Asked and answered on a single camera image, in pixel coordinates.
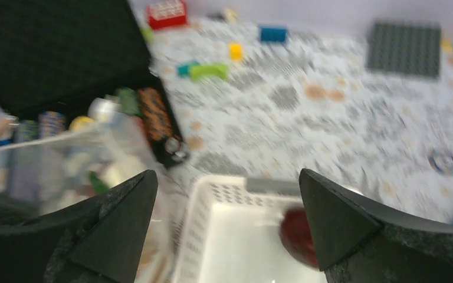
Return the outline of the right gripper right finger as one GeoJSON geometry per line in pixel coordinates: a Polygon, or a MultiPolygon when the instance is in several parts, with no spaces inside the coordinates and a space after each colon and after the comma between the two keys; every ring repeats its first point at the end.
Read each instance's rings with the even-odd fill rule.
{"type": "Polygon", "coordinates": [[[299,184],[328,282],[453,282],[453,225],[391,208],[310,169],[299,184]]]}

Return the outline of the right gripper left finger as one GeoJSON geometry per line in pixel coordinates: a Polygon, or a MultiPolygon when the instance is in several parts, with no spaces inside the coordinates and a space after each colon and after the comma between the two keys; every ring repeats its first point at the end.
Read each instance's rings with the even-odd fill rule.
{"type": "Polygon", "coordinates": [[[134,282],[157,187],[147,170],[46,215],[0,194],[0,282],[134,282]]]}

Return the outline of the clear zip top bag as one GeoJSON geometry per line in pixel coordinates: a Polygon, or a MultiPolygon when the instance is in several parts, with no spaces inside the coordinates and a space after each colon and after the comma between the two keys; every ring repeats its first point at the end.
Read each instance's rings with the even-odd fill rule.
{"type": "Polygon", "coordinates": [[[153,170],[158,187],[134,282],[163,282],[172,263],[170,217],[160,166],[134,121],[92,123],[48,139],[0,147],[0,194],[39,215],[108,192],[153,170]]]}

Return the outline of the white perforated plastic basket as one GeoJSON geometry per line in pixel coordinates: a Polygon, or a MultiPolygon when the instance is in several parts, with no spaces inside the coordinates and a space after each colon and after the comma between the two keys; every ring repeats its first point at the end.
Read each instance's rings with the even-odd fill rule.
{"type": "Polygon", "coordinates": [[[183,216],[172,282],[325,282],[278,234],[285,211],[300,206],[296,182],[201,177],[183,216]]]}

